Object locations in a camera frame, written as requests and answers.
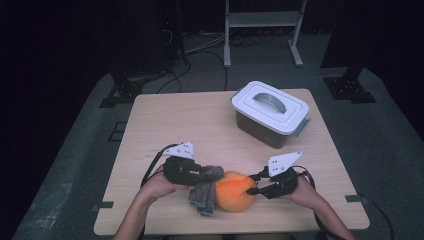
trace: orange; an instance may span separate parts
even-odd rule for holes
[[[252,187],[256,187],[256,183],[250,177],[234,171],[225,172],[216,182],[215,202],[229,212],[244,211],[255,200],[255,195],[246,193]]]

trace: floor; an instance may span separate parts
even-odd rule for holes
[[[232,66],[222,64],[222,42],[176,61],[173,74],[147,83],[141,94],[235,91],[257,80],[276,88],[307,88],[317,102],[356,190],[387,215],[395,239],[420,239],[424,202],[424,143],[391,99],[383,82],[367,69],[359,81],[376,103],[334,100],[324,78],[345,69],[321,69],[329,34],[301,34],[303,67],[296,67],[287,40],[290,34],[233,40]],[[186,36],[186,50],[216,39]],[[14,239],[111,239],[93,226],[113,168],[119,141],[110,141],[117,122],[128,120],[132,104],[99,108],[113,87],[110,75],[99,79],[63,144],[33,206]],[[370,218],[358,239],[389,239],[389,225],[373,204],[364,203]],[[293,233],[298,240],[315,233]]]

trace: dark background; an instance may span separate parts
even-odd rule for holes
[[[100,7],[95,1],[0,2],[2,238],[13,235],[87,96],[109,72],[110,59],[128,58],[130,67],[141,69],[150,64],[151,71],[169,61],[163,49],[146,52],[152,43],[134,47],[137,36],[128,30],[116,2],[104,1]],[[244,3],[232,2],[233,10]],[[290,10],[297,7],[292,2],[257,1],[252,10]],[[182,0],[181,4],[184,32],[223,30],[224,1]],[[115,21],[101,21],[99,12],[107,12]],[[154,16],[159,27],[174,24],[162,21],[167,14],[165,10]],[[383,80],[423,136],[423,16],[421,1],[310,0],[302,32],[334,30],[322,67],[359,61]],[[151,30],[132,27],[139,27],[142,36]],[[111,46],[110,37],[120,51]]]

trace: human hand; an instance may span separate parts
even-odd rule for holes
[[[278,198],[289,199],[302,207],[313,210],[320,206],[323,202],[326,202],[326,200],[311,186],[304,176],[298,177],[297,180],[298,186],[293,193]]]
[[[140,193],[146,194],[152,201],[165,197],[176,190],[187,190],[189,186],[173,184],[163,174],[163,165],[160,165],[141,187]]]

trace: wooden table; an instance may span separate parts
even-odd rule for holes
[[[194,144],[196,163],[219,165],[226,171],[246,175],[261,171],[268,157],[302,151],[296,164],[310,171],[317,191],[347,227],[367,228],[369,220],[362,204],[348,203],[345,199],[356,192],[311,93],[307,89],[284,91],[308,103],[311,121],[299,137],[289,137],[281,149],[273,149],[237,128],[236,113],[230,102],[235,92],[138,96],[103,198],[104,202],[113,202],[113,207],[100,208],[95,233],[113,235],[156,153],[169,144],[187,141]],[[157,166],[166,158],[163,156]],[[229,213],[217,207],[212,217],[202,217],[190,206],[188,195],[188,191],[177,191],[155,202],[147,216],[146,234],[318,229],[311,210],[288,200],[268,200],[258,195],[244,212]]]

